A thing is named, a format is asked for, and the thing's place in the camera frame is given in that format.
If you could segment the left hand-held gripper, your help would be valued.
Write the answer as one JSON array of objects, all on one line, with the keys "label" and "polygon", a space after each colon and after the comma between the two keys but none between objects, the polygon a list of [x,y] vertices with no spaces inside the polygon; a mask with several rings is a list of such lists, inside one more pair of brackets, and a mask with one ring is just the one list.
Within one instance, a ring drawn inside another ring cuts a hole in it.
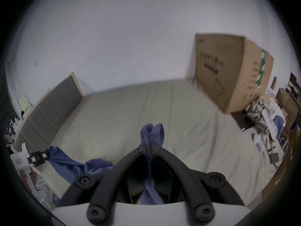
[{"label": "left hand-held gripper", "polygon": [[29,154],[27,145],[22,144],[22,151],[10,155],[10,159],[17,172],[31,172],[31,168],[34,166],[40,166],[45,161],[50,159],[50,153],[48,151],[37,151]]}]

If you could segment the person's left hand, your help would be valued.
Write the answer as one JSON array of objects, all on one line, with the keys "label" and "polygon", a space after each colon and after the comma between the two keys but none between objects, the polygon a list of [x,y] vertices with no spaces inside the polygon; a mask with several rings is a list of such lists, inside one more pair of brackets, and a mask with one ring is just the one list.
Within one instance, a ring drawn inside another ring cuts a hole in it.
[{"label": "person's left hand", "polygon": [[[28,187],[28,183],[27,183],[28,175],[24,171],[19,171],[19,175],[21,177],[21,180],[22,180],[24,186]],[[36,177],[36,173],[33,171],[33,169],[31,169],[31,173],[29,173],[29,175],[30,175],[30,178],[31,178],[33,184],[35,184],[37,181],[37,177]]]}]

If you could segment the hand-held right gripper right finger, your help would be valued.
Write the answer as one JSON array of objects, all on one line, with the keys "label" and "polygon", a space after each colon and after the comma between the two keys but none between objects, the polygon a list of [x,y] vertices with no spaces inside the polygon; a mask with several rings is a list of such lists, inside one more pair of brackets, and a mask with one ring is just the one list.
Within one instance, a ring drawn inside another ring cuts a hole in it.
[{"label": "hand-held right gripper right finger", "polygon": [[219,172],[204,173],[189,169],[180,159],[157,143],[150,144],[151,178],[164,204],[185,202],[189,224],[209,224],[222,206],[245,205]]}]

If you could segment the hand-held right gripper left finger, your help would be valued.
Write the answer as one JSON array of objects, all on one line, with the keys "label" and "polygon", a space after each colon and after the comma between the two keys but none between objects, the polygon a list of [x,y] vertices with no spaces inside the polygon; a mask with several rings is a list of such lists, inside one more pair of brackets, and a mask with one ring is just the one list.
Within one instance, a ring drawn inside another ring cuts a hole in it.
[{"label": "hand-held right gripper left finger", "polygon": [[81,174],[62,196],[59,208],[88,203],[85,218],[92,224],[112,224],[115,203],[137,204],[146,188],[147,145],[141,144],[109,171]]}]

